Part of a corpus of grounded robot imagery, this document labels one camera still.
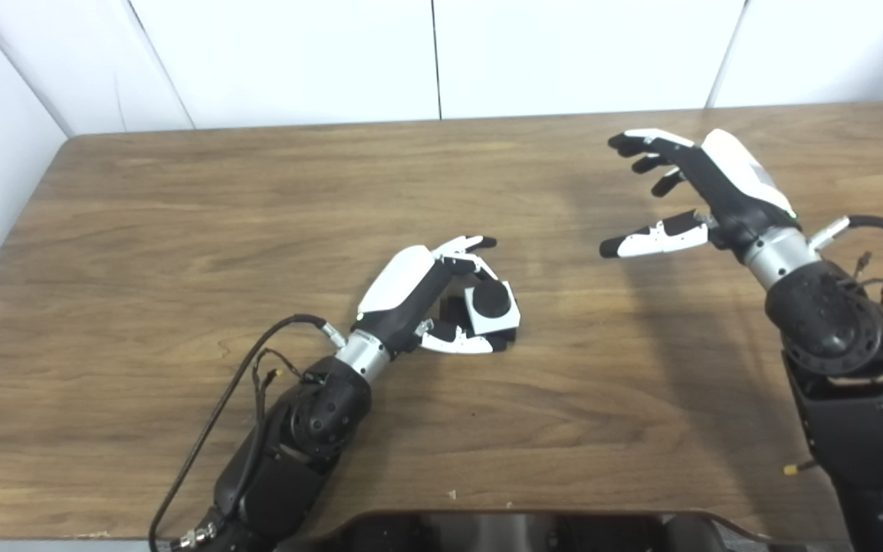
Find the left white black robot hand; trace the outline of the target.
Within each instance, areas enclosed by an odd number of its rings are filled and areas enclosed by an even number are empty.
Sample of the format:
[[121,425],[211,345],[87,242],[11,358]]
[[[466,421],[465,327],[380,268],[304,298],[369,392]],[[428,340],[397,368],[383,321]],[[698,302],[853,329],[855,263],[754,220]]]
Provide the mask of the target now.
[[457,235],[437,248],[397,252],[358,305],[354,330],[382,343],[392,356],[416,348],[447,354],[488,354],[517,339],[521,314],[511,287],[477,249],[487,235]]

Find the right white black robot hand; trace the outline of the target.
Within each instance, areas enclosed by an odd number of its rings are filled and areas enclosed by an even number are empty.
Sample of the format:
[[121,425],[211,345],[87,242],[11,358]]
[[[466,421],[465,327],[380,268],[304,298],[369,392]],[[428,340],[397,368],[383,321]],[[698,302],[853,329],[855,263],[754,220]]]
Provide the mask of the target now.
[[712,130],[699,144],[666,130],[624,130],[610,137],[609,147],[623,158],[635,158],[635,174],[670,167],[652,186],[655,198],[686,182],[708,211],[687,211],[607,238],[599,246],[602,258],[668,254],[708,242],[741,256],[774,229],[802,229],[787,196],[763,165],[725,130]]

